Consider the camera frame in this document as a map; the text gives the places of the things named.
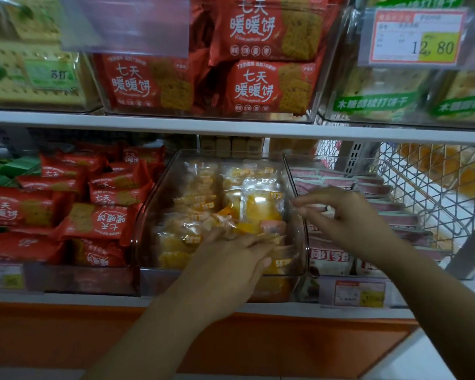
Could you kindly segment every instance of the metal wire rack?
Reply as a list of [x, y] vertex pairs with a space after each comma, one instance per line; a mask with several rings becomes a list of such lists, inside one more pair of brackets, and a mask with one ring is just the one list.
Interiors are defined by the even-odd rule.
[[475, 230], [475, 148], [382, 143], [378, 160], [392, 198], [421, 216], [439, 248], [457, 253]]

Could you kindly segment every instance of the yellow price label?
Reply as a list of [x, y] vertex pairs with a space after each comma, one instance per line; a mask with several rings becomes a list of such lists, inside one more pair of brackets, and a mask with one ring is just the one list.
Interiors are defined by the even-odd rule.
[[359, 301], [360, 306], [369, 306], [371, 308], [383, 308], [383, 302], [386, 294], [377, 291], [362, 291]]
[[459, 52], [460, 32], [430, 32], [414, 42], [419, 61], [430, 63], [455, 63]]
[[3, 274], [0, 285], [5, 289], [24, 289], [25, 283], [22, 274]]

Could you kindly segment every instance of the finger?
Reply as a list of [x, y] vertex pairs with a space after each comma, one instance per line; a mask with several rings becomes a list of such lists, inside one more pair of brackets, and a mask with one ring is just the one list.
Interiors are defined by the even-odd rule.
[[260, 278], [264, 274], [264, 271], [266, 270], [267, 267], [271, 265], [271, 263], [272, 263], [272, 259], [270, 257], [265, 257], [257, 263], [257, 265], [255, 266], [255, 269], [253, 270], [252, 278], [250, 279], [250, 286], [252, 288], [254, 288], [257, 285]]
[[325, 204], [337, 209], [339, 203], [344, 200], [346, 193], [347, 191], [341, 188], [330, 186], [293, 198], [291, 202], [295, 207], [304, 207], [308, 204]]
[[236, 237], [235, 242], [239, 243], [239, 245], [242, 247], [248, 248], [257, 242], [257, 236], [247, 233]]
[[259, 243], [248, 248], [248, 250], [251, 252], [253, 261], [256, 264], [270, 254], [275, 247], [275, 243]]
[[225, 229], [222, 227], [216, 226], [209, 231], [208, 235], [204, 237], [203, 243], [214, 243], [225, 233]]
[[337, 220], [331, 219], [327, 216], [324, 216], [320, 212], [317, 212], [313, 208], [303, 207], [300, 208], [302, 211], [298, 211], [299, 213], [304, 212], [304, 218], [313, 224], [315, 228], [322, 231], [324, 234], [329, 236], [329, 238], [333, 241], [338, 240], [338, 235], [340, 234], [340, 225], [338, 224]]

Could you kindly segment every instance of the price tag holder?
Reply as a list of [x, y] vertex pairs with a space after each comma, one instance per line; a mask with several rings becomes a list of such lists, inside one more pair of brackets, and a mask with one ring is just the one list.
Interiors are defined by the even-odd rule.
[[367, 11], [359, 65], [456, 68], [467, 16], [466, 8]]
[[335, 306], [383, 308], [385, 298], [385, 283], [336, 280], [334, 287]]
[[25, 275], [21, 264], [0, 264], [0, 290], [24, 290]]

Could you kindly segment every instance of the clear plastic sign holder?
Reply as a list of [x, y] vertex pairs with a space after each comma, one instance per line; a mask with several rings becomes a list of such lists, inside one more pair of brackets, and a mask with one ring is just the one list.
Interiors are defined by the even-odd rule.
[[64, 50], [188, 57], [190, 0], [60, 0]]
[[475, 69], [475, 9], [367, 9], [358, 64]]

